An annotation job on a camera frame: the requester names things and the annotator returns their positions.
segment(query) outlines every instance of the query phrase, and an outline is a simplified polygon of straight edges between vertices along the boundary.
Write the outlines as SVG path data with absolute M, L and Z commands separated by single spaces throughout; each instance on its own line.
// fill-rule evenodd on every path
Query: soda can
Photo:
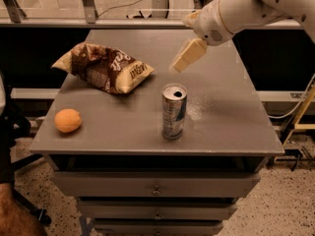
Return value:
M 187 90 L 180 84 L 168 84 L 162 90 L 162 134 L 167 140 L 182 135 L 187 104 Z

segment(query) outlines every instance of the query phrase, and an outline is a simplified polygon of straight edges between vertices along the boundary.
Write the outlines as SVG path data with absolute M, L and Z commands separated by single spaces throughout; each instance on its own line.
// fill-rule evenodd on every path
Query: brown snack bag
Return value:
M 51 68 L 66 71 L 109 93 L 128 93 L 155 69 L 123 51 L 82 42 Z

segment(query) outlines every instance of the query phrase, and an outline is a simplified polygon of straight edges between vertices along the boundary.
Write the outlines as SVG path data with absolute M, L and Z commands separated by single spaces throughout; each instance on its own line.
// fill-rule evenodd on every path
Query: drawer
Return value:
M 90 218 L 228 220 L 236 211 L 233 204 L 189 201 L 78 201 L 78 210 Z
M 94 229 L 103 234 L 150 235 L 215 235 L 222 229 L 220 222 L 191 221 L 139 221 L 94 220 Z
M 55 172 L 54 183 L 74 197 L 240 198 L 259 182 L 243 172 Z

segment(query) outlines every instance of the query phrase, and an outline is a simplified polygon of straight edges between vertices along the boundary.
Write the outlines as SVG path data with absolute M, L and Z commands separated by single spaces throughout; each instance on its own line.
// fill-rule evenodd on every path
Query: speckled floor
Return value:
M 12 149 L 13 160 L 29 154 L 32 138 L 19 139 Z M 289 148 L 315 151 L 311 135 L 294 135 Z M 247 198 L 238 201 L 238 210 L 225 221 L 219 236 L 315 236 L 315 162 L 276 162 L 261 170 L 261 182 Z M 52 169 L 40 159 L 16 173 L 16 189 L 38 207 L 47 209 L 51 224 L 48 236 L 101 235 L 76 209 L 75 200 L 65 197 L 51 182 Z

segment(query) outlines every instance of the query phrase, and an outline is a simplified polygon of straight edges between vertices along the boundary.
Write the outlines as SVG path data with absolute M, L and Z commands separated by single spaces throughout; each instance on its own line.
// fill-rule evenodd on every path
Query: desk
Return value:
M 236 201 L 259 182 L 268 157 L 284 153 L 232 42 L 210 47 L 182 74 L 168 72 L 189 29 L 92 30 L 88 41 L 116 47 L 154 68 L 129 95 L 111 95 L 69 75 L 31 145 L 53 181 L 77 199 L 102 233 L 217 234 Z M 161 135 L 161 90 L 188 90 L 181 138 Z M 75 108 L 82 127 L 61 134 L 56 112 Z

